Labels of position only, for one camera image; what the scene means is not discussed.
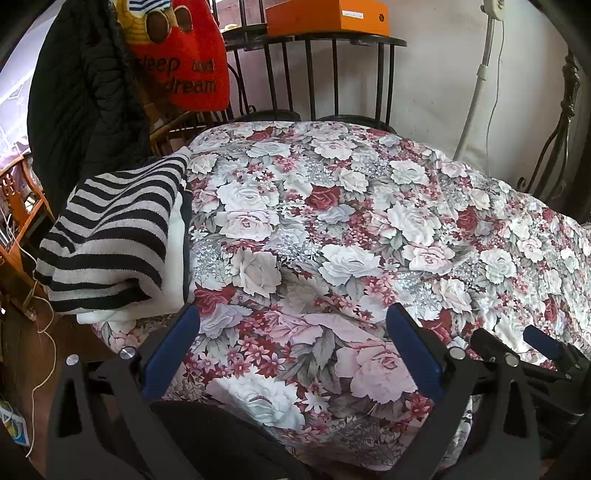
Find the black white striped folded garment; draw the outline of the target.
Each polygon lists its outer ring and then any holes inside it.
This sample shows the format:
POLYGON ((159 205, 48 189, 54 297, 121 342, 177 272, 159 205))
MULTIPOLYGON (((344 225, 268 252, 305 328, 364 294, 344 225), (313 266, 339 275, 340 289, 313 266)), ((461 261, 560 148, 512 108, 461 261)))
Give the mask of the black white striped folded garment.
POLYGON ((160 292, 170 213, 183 193, 188 158, 173 154, 143 167, 91 177, 70 194, 41 242, 35 279, 55 312, 118 310, 160 292))

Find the floral rose bedspread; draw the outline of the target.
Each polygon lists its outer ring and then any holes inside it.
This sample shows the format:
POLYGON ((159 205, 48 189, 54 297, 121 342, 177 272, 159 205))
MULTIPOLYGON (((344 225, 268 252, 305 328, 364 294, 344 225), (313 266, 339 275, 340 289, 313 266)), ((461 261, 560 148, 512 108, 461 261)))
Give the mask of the floral rose bedspread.
POLYGON ((590 348, 590 230, 410 139, 339 122, 218 126, 189 146, 201 327, 166 391, 287 445, 390 469, 432 410, 386 332, 526 327, 590 348))

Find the wooden side shelf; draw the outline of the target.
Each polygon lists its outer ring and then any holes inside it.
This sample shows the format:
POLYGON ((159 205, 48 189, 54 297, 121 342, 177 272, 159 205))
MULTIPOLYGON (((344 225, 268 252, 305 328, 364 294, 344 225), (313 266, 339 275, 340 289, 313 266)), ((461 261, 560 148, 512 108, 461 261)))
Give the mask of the wooden side shelf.
POLYGON ((32 163, 32 154, 26 151, 1 170, 1 263, 10 265, 29 285, 33 284, 33 278, 25 270, 23 257, 33 257, 23 246, 26 234, 42 215, 55 221, 32 163))

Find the black hanging jacket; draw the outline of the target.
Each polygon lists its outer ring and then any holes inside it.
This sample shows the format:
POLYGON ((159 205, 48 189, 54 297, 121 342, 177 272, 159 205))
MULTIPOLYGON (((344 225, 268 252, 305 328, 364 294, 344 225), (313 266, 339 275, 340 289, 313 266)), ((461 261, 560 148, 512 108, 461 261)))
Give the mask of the black hanging jacket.
POLYGON ((148 118, 110 2, 62 5, 32 78, 27 132, 55 214, 81 181, 147 162, 148 118))

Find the black metal rack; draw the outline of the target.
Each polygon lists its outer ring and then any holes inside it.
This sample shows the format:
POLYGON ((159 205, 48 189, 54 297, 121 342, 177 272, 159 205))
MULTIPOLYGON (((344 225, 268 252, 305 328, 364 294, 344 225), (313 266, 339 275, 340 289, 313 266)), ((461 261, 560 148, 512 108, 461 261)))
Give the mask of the black metal rack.
POLYGON ((228 62, 230 72, 230 91, 238 98, 238 107, 227 107, 221 112, 212 112, 204 116, 211 124, 246 121, 300 121, 301 114, 294 107, 294 87, 297 79, 305 76, 304 85, 308 93, 308 119, 311 121, 342 121, 356 125, 369 126, 387 132, 394 132, 391 117, 394 99, 394 72, 396 72, 396 50, 406 48, 408 43, 399 38, 359 32, 318 32, 301 35, 270 37, 267 25, 249 24, 246 20, 246 4, 238 3, 240 23, 222 33, 226 52, 231 56, 228 62), (315 67, 320 60, 315 57, 315 42, 331 44, 332 68, 332 114, 318 116, 317 95, 320 85, 317 83, 315 67), (342 113, 341 100, 344 90, 339 87, 339 43, 347 42, 356 48, 363 48, 367 53, 376 55, 375 114, 368 115, 342 113), (242 55, 245 52, 263 52, 263 72, 266 73, 269 91, 270 109, 259 110, 249 102, 245 74, 242 67, 242 55))

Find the white floor lamp pole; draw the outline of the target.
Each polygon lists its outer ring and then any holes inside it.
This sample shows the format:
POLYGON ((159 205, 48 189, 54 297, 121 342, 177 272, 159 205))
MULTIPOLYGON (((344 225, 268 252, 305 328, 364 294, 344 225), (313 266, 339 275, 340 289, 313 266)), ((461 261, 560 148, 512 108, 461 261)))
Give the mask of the white floor lamp pole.
POLYGON ((464 127, 454 153, 454 160, 460 161, 467 149, 468 141, 472 132, 475 117, 479 110, 480 100, 488 79, 488 70, 493 52, 495 27, 497 23, 503 23, 505 19, 505 0, 484 0, 481 4, 481 11, 487 16, 487 27, 484 41, 482 59, 476 74, 476 83, 464 123, 464 127))

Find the red plush sleep pillow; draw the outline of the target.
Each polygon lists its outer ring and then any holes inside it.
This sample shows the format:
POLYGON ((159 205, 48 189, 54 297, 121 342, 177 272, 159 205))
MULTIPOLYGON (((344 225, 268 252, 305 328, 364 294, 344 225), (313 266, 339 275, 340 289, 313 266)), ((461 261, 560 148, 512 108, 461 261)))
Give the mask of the red plush sleep pillow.
POLYGON ((173 105, 192 112, 228 107, 228 58, 207 1, 116 1, 114 7, 131 54, 173 105))

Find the orange box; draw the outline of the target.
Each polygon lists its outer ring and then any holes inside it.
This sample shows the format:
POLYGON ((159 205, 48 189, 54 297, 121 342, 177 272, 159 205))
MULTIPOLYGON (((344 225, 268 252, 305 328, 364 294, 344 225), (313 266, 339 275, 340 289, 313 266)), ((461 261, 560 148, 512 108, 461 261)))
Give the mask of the orange box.
POLYGON ((272 37, 325 32, 389 36, 388 6, 375 0, 291 0, 266 8, 272 37))

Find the black iron bed frame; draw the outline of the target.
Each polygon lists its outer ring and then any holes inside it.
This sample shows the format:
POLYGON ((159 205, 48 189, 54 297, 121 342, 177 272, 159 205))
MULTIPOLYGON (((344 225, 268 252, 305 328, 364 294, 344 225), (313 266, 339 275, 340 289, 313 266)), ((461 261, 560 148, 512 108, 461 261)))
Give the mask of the black iron bed frame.
POLYGON ((590 79, 573 52, 562 68, 558 121, 517 190, 583 223, 590 211, 590 79))

